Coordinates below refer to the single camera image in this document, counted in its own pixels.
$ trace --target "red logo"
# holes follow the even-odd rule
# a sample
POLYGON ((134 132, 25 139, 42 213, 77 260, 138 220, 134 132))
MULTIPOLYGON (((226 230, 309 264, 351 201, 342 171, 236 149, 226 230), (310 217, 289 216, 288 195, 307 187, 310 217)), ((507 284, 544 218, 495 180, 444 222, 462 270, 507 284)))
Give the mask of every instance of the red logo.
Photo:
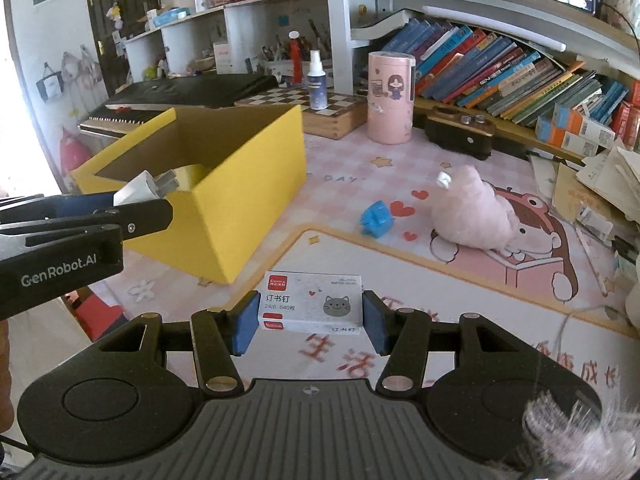
POLYGON ((284 330, 284 325, 279 321, 265 321, 264 327, 272 330, 284 330))
POLYGON ((276 276, 275 274, 269 276, 269 290, 287 290, 287 277, 276 276))

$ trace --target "pink plush toy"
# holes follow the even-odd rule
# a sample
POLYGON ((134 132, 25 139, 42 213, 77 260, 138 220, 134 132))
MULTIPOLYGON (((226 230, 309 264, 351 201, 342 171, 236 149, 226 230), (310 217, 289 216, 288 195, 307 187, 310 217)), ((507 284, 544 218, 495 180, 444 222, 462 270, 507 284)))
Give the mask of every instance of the pink plush toy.
POLYGON ((496 196, 473 166, 438 175, 432 195, 431 219, 436 232, 449 242, 483 250, 502 250, 520 226, 509 202, 496 196))

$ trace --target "pink tumbler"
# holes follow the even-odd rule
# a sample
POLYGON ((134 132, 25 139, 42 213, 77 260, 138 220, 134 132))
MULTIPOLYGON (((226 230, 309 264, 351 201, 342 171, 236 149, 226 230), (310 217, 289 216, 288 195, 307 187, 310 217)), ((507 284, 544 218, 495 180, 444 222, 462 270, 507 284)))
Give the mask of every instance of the pink tumbler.
POLYGON ((411 139, 415 57, 399 52, 369 54, 367 135, 381 144, 411 139))

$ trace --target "doorway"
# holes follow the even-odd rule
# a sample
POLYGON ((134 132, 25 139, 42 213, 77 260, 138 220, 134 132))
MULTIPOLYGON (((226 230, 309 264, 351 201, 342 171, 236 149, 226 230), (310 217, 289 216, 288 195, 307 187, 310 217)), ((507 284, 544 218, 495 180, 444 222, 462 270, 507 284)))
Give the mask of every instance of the doorway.
POLYGON ((62 178, 24 84, 10 0, 0 0, 0 194, 60 194, 62 178))
POLYGON ((109 96, 113 96, 119 86, 127 82, 129 63, 121 49, 116 47, 113 20, 106 17, 107 12, 117 2, 124 26, 120 30, 121 38, 136 36, 145 31, 145 23, 139 22, 149 9, 158 8, 158 0, 87 0, 91 27, 94 32, 95 50, 102 68, 104 84, 109 96))

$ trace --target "yellow cardboard box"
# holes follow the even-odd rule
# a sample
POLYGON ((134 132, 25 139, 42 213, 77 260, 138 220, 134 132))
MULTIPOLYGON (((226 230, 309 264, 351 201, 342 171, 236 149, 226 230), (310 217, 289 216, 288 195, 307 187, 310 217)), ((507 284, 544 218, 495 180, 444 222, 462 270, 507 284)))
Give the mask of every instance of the yellow cardboard box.
POLYGON ((299 106, 172 108, 73 172, 84 193, 118 190, 143 170, 200 165, 209 173, 169 193, 174 221, 127 249, 231 283, 306 179, 299 106))

